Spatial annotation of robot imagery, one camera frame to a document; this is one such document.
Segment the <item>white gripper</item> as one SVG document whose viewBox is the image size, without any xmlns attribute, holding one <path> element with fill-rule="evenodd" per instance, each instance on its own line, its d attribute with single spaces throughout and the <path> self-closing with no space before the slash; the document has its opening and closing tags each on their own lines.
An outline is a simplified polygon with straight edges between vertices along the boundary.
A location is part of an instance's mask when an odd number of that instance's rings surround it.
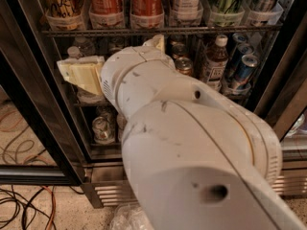
<svg viewBox="0 0 307 230">
<path fill-rule="evenodd" d="M 150 103 L 175 73 L 173 60 L 163 53 L 163 34 L 143 45 L 127 47 L 106 62 L 91 56 L 59 60 L 57 66 L 65 81 L 94 95 L 104 92 L 119 113 L 134 113 Z"/>
</svg>

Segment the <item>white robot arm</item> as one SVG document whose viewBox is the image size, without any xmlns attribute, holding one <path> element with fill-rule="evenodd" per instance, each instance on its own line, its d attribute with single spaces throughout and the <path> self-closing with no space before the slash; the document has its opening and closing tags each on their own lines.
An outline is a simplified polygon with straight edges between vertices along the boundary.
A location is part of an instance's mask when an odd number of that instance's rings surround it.
<svg viewBox="0 0 307 230">
<path fill-rule="evenodd" d="M 58 67 L 125 117 L 124 168 L 154 230 L 306 230 L 272 189 L 282 168 L 272 128 L 151 42 Z"/>
</svg>

